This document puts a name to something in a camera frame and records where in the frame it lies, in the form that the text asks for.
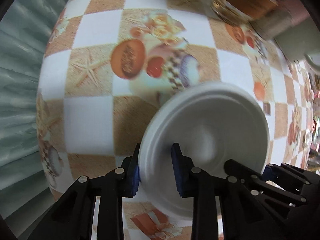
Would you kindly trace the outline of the white foam bowl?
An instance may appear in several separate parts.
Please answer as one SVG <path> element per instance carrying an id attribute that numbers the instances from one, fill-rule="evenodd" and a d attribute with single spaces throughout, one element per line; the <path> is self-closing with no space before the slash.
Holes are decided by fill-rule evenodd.
<path id="1" fill-rule="evenodd" d="M 226 178 L 233 159 L 260 173 L 268 152 L 269 130 L 260 105 L 244 89 L 205 82 L 171 97 L 155 114 L 139 150 L 139 175 L 151 204 L 167 216 L 190 220 L 193 202 L 178 194 L 171 147 L 212 176 Z"/>

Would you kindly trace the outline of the teal curtain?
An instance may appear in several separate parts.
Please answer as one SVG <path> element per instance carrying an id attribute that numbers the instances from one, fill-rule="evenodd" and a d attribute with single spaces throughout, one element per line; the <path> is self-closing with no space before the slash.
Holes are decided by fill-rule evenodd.
<path id="1" fill-rule="evenodd" d="M 27 239 L 52 206 L 36 136 L 46 45 L 68 0 L 1 0 L 1 239 Z"/>

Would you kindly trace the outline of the checkered patterned tablecloth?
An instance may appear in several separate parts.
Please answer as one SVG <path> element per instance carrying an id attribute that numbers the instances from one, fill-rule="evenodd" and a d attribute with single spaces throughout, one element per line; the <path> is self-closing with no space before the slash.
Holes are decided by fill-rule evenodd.
<path id="1" fill-rule="evenodd" d="M 286 163 L 308 171 L 314 93 L 306 64 L 289 62 L 250 22 L 229 24 L 211 5 L 66 3 L 47 44 L 36 101 L 41 161 L 56 202 L 80 176 L 97 178 L 120 167 L 141 146 L 159 109 L 205 82 L 236 85 L 260 105 L 269 130 L 265 166 Z M 219 239 L 226 239 L 227 193 L 237 181 L 223 179 Z M 141 181 L 135 197 L 122 199 L 122 211 L 124 239 L 191 239 L 192 217 L 159 211 Z"/>

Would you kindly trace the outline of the pink metal thermos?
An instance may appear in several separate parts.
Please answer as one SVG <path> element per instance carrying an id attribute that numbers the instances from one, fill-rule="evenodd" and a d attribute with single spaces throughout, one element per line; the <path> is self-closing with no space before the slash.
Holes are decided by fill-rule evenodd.
<path id="1" fill-rule="evenodd" d="M 271 40 L 309 17 L 309 12 L 300 0 L 278 0 L 276 8 L 250 24 L 260 37 Z"/>

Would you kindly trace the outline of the orange labelled glass jar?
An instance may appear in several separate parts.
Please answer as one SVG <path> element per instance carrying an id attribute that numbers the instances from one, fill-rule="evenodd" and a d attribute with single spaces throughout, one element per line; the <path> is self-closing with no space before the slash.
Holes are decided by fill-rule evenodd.
<path id="1" fill-rule="evenodd" d="M 258 20 L 278 6 L 278 0 L 212 0 L 212 9 L 225 22 L 240 25 Z"/>

